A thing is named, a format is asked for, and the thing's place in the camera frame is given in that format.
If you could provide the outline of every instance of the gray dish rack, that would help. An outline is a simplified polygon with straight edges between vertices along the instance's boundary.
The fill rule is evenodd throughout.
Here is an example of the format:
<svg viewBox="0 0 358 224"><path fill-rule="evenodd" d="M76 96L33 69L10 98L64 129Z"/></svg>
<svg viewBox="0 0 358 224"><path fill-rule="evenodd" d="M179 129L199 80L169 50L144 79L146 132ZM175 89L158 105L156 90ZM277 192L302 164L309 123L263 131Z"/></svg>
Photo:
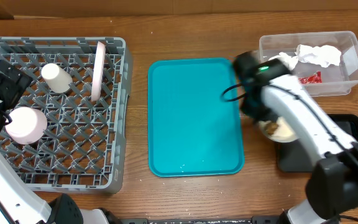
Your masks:
<svg viewBox="0 0 358 224"><path fill-rule="evenodd" d="M98 41L106 45L101 97L90 101ZM122 187L132 57L118 37L0 37L0 60L33 78L16 107L44 112L48 128L33 144L0 133L0 152L32 190L117 193ZM52 92L40 76L47 63L73 77L71 90Z"/></svg>

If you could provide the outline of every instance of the wooden surface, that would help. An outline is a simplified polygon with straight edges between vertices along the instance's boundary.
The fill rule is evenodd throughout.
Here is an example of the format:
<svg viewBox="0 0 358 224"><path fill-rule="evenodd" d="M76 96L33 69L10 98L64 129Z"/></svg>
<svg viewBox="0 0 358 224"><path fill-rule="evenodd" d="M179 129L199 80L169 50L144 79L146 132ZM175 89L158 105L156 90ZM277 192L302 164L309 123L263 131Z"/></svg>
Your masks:
<svg viewBox="0 0 358 224"><path fill-rule="evenodd" d="M71 195L80 208L105 207L119 218L240 218L278 215L305 199L308 174L284 174L272 142L243 119L246 155L235 175L162 179L147 155L147 71L157 60L232 57L259 48L267 34L351 30L358 11L104 17L0 21L0 36L118 36L134 57L126 117L124 185L116 195ZM183 74L183 79L191 79ZM358 115L358 85L347 96L317 98L327 113ZM58 194L37 192L51 201ZM348 215L358 217L358 209Z"/></svg>

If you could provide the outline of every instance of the white cloth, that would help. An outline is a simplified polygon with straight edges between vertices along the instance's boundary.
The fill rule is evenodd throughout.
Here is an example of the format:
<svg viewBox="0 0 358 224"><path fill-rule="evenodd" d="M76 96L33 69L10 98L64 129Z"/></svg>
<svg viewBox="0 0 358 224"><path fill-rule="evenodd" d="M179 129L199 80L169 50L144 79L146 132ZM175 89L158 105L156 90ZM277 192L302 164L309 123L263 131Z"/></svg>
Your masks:
<svg viewBox="0 0 358 224"><path fill-rule="evenodd" d="M298 63L298 56L291 57L284 52L280 52L278 55L269 58L269 60L279 59L285 66L292 71Z"/></svg>
<svg viewBox="0 0 358 224"><path fill-rule="evenodd" d="M310 47L307 45L298 45L295 52L298 60L303 63L312 63L320 65L323 68L336 65L341 62L341 51L336 47L324 45L322 47Z"/></svg>

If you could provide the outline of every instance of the white cup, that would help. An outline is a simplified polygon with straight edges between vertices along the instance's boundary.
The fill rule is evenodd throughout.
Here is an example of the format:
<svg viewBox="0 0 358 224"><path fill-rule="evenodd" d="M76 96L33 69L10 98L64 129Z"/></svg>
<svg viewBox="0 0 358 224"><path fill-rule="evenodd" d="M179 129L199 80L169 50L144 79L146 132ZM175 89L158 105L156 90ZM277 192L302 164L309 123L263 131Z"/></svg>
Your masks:
<svg viewBox="0 0 358 224"><path fill-rule="evenodd" d="M12 122L5 126L5 130L19 144L38 141L48 126L44 113L33 108L20 107L14 109L9 116Z"/></svg>
<svg viewBox="0 0 358 224"><path fill-rule="evenodd" d="M54 63L49 63L42 67L41 76L55 93L66 92L70 89L68 84L73 82L70 74Z"/></svg>

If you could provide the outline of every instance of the red wrapper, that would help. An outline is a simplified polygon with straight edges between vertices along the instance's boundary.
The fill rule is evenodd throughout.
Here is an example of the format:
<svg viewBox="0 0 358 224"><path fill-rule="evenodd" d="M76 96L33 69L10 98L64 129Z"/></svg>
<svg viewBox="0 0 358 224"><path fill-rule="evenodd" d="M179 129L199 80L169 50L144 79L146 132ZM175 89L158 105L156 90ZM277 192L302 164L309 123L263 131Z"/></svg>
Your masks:
<svg viewBox="0 0 358 224"><path fill-rule="evenodd" d="M323 81L321 79L321 72L318 71L318 72L314 73L312 76L299 78L299 82L302 84L322 83Z"/></svg>

